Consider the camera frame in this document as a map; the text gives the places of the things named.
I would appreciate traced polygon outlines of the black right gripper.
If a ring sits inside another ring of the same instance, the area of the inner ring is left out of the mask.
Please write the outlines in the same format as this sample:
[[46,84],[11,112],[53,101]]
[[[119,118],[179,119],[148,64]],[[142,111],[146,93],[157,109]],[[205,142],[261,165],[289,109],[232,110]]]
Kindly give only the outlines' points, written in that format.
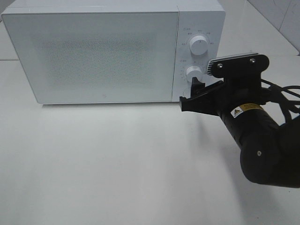
[[219,117],[268,117],[261,107],[266,103],[263,92],[261,74],[224,78],[208,86],[193,77],[191,97],[180,97],[180,109]]

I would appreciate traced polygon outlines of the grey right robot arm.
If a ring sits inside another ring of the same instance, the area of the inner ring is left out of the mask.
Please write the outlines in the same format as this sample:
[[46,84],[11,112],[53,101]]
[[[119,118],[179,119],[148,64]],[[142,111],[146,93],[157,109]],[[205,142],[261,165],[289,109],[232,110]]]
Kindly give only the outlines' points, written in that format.
[[180,108],[222,120],[240,148],[241,169],[250,182],[298,188],[300,102],[284,96],[294,86],[269,82],[264,88],[263,83],[259,72],[224,73],[209,86],[193,77],[190,98],[181,97]]

